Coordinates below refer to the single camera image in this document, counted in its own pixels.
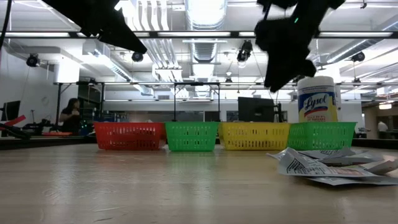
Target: red object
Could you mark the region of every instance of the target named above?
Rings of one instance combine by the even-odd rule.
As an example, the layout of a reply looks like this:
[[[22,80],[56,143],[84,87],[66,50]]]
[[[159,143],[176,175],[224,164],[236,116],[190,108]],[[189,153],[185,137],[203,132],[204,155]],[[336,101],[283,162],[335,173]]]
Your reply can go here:
[[[73,133],[61,133],[61,132],[52,132],[52,133],[42,133],[44,136],[69,136]]]
[[[98,147],[105,150],[159,150],[165,145],[164,123],[94,123]]]
[[[20,123],[21,121],[23,121],[23,120],[25,120],[25,119],[26,119],[25,115],[22,115],[22,116],[19,116],[19,117],[16,118],[16,119],[13,119],[12,121],[8,121],[8,122],[4,123],[4,124],[7,125],[7,126],[14,126],[14,125],[16,125],[17,123]]]

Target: yellow basket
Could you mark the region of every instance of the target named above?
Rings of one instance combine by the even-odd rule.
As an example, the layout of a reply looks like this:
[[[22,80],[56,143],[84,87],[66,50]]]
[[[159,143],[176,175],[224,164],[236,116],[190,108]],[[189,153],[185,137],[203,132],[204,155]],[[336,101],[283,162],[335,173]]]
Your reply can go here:
[[[220,141],[226,150],[283,150],[289,123],[221,123]]]

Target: green basket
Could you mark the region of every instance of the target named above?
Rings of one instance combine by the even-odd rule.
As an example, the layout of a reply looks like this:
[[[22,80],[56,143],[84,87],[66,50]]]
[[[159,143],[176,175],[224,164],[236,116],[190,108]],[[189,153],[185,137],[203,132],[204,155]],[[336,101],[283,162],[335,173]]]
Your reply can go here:
[[[299,151],[351,147],[355,122],[306,122],[292,124],[288,147]]]
[[[217,122],[166,122],[171,151],[210,152],[216,145]]]

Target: lysol logo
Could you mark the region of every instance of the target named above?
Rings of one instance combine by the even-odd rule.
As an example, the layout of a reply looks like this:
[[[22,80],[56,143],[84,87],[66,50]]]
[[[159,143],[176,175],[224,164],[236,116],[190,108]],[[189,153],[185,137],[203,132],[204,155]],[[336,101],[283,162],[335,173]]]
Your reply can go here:
[[[326,93],[319,93],[308,97],[304,101],[304,116],[318,111],[328,110],[329,95]]]

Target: person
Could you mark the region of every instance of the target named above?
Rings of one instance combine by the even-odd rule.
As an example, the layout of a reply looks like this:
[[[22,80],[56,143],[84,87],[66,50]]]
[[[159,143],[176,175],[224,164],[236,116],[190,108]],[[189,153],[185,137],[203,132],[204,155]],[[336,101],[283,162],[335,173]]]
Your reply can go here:
[[[60,122],[63,122],[61,131],[78,133],[80,127],[80,102],[76,98],[69,99],[68,106],[62,110]]]
[[[379,138],[385,139],[387,137],[386,131],[388,131],[387,125],[380,121],[379,124],[377,124],[377,129],[379,130]]]

